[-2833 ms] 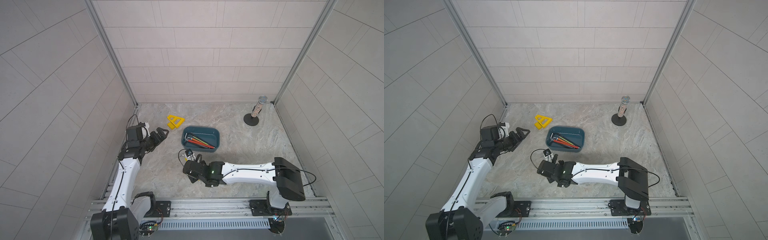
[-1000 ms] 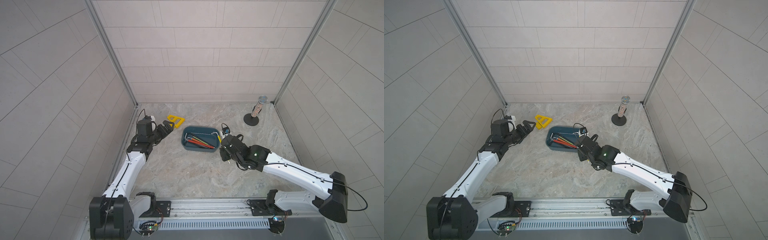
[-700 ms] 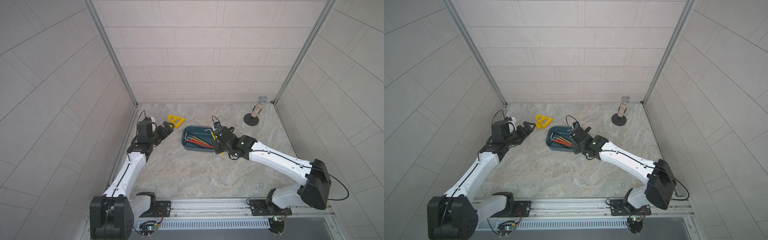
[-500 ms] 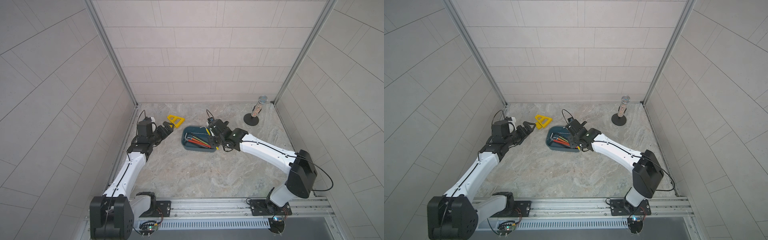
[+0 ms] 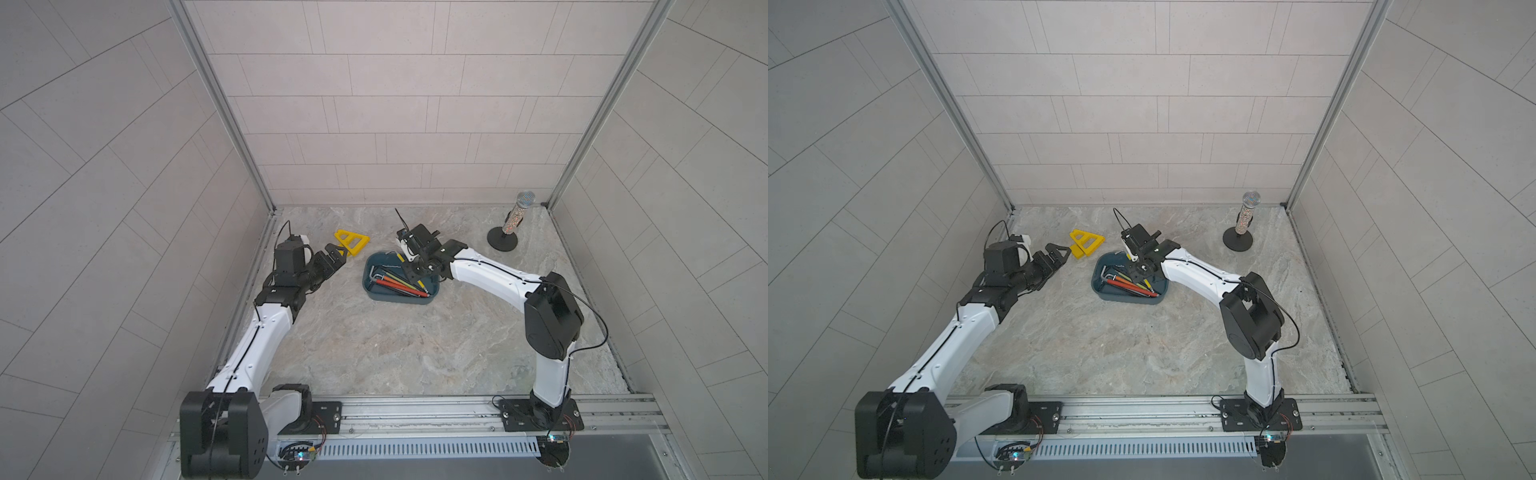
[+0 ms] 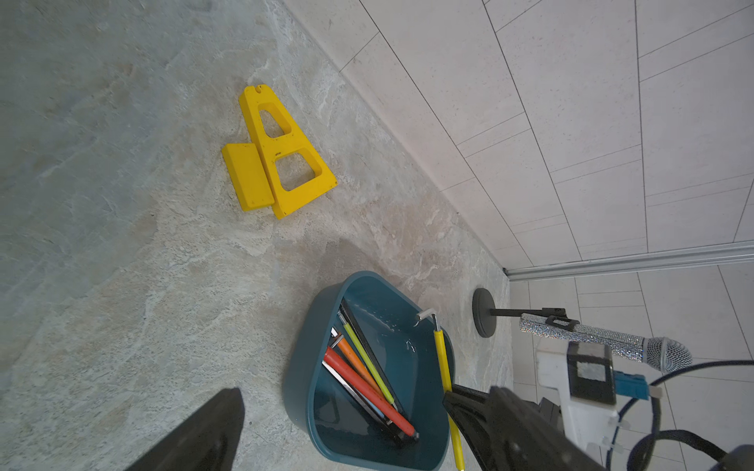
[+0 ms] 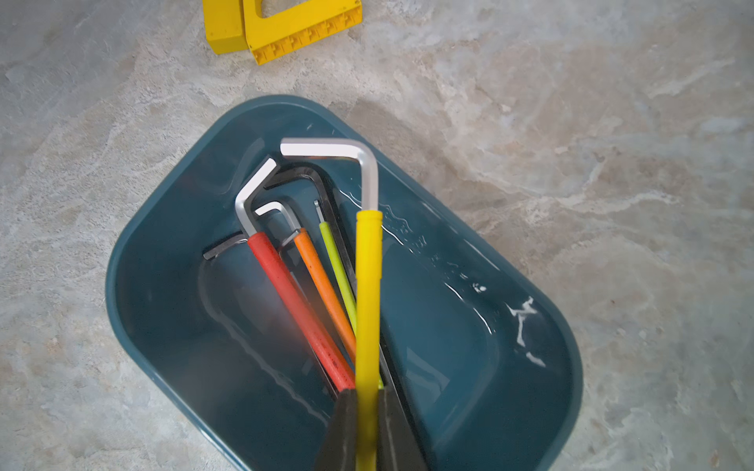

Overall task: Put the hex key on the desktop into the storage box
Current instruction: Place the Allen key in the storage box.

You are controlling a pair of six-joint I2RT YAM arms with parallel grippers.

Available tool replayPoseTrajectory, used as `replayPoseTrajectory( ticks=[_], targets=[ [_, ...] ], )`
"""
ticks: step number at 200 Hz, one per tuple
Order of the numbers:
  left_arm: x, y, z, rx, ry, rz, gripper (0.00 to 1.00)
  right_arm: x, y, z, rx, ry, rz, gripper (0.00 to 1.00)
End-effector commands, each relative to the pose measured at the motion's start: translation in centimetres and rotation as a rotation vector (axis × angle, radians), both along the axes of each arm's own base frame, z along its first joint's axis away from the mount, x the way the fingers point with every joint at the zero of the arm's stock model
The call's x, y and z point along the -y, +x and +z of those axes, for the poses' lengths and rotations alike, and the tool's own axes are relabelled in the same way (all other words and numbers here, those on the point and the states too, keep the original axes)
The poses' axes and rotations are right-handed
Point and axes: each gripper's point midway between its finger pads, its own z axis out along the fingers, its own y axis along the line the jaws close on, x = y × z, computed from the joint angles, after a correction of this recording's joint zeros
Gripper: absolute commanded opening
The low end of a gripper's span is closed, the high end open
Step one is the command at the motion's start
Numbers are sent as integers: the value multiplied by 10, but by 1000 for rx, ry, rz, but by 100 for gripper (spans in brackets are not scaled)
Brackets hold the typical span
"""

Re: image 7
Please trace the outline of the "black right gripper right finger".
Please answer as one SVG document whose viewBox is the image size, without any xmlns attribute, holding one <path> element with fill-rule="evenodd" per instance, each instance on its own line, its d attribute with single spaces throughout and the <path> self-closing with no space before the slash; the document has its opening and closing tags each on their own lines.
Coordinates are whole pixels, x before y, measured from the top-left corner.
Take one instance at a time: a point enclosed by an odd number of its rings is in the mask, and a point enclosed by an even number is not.
<svg viewBox="0 0 754 471">
<path fill-rule="evenodd" d="M 404 416 L 397 394 L 391 388 L 379 391 L 377 469 L 381 471 L 427 471 L 417 439 Z"/>
</svg>

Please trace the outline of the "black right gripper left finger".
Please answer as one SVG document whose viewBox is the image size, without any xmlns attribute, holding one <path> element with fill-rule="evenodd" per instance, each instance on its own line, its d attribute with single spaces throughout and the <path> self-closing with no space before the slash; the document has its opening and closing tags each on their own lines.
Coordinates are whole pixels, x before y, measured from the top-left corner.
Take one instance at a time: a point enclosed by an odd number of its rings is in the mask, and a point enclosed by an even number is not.
<svg viewBox="0 0 754 471">
<path fill-rule="evenodd" d="M 316 457 L 316 471 L 357 470 L 357 391 L 343 390 L 335 403 L 325 440 Z"/>
</svg>

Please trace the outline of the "thin green hex key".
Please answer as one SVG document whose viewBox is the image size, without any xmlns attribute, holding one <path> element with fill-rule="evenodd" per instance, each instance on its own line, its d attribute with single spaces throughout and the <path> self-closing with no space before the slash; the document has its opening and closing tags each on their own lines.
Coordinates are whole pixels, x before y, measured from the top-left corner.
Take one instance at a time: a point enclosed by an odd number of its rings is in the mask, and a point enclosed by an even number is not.
<svg viewBox="0 0 754 471">
<path fill-rule="evenodd" d="M 351 286 L 343 258 L 341 257 L 338 244 L 336 243 L 332 226 L 329 220 L 325 217 L 324 201 L 315 200 L 314 206 L 319 219 L 320 234 L 322 235 L 326 247 L 328 259 L 338 284 L 340 295 L 337 296 L 337 294 L 335 294 L 335 288 L 332 287 L 331 283 L 328 283 L 327 288 L 325 288 L 324 283 L 320 283 L 318 285 L 318 290 L 336 327 L 339 337 L 344 347 L 347 349 L 349 359 L 351 359 L 351 363 L 355 365 L 355 343 L 357 342 L 355 327 L 357 327 L 357 307 L 355 306 L 353 287 Z"/>
</svg>

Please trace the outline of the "orange hex key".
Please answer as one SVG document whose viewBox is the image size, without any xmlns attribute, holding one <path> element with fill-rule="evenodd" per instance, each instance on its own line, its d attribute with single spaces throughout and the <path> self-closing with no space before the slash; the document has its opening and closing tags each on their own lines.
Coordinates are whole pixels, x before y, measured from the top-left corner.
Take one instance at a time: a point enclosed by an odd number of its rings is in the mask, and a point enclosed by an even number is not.
<svg viewBox="0 0 754 471">
<path fill-rule="evenodd" d="M 355 333 L 353 332 L 351 323 L 347 319 L 347 314 L 343 310 L 341 302 L 322 265 L 318 252 L 308 235 L 308 231 L 300 225 L 300 221 L 298 221 L 298 218 L 290 206 L 282 201 L 273 200 L 265 203 L 259 206 L 259 208 L 256 208 L 254 213 L 256 216 L 261 217 L 272 211 L 280 212 L 293 231 L 292 235 L 281 243 L 280 251 L 290 243 L 296 245 L 296 249 L 298 249 L 298 253 L 300 253 L 300 257 L 302 257 L 302 260 L 306 265 L 309 276 L 312 278 L 318 294 L 320 294 L 320 297 L 322 298 L 324 306 L 330 315 L 342 344 L 346 348 L 349 358 L 351 361 L 355 362 L 355 348 L 357 347 Z"/>
</svg>

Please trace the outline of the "yellow hex key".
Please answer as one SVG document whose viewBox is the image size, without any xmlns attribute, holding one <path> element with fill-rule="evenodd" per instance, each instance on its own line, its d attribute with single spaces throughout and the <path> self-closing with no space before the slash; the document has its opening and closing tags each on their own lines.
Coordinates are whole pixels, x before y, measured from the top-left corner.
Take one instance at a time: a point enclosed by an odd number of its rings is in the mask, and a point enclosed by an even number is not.
<svg viewBox="0 0 754 471">
<path fill-rule="evenodd" d="M 382 213 L 379 169 L 372 151 L 350 139 L 283 139 L 288 158 L 347 158 L 361 165 L 361 211 L 357 213 L 357 470 L 377 468 L 378 391 L 380 380 L 380 283 L 382 278 Z"/>
</svg>

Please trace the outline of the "red hex key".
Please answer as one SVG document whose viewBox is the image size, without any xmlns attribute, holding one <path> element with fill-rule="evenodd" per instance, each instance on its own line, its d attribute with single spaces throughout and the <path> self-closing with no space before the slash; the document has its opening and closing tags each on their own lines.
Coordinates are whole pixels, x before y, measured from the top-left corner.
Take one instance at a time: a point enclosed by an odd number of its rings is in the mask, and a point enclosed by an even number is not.
<svg viewBox="0 0 754 471">
<path fill-rule="evenodd" d="M 315 315 L 289 269 L 273 247 L 266 233 L 259 231 L 253 220 L 251 204 L 255 194 L 274 176 L 278 162 L 267 157 L 253 172 L 235 198 L 235 213 L 253 252 L 284 306 L 304 334 L 308 345 L 332 380 L 338 392 L 355 388 L 355 374 L 336 347 L 335 341 Z"/>
</svg>

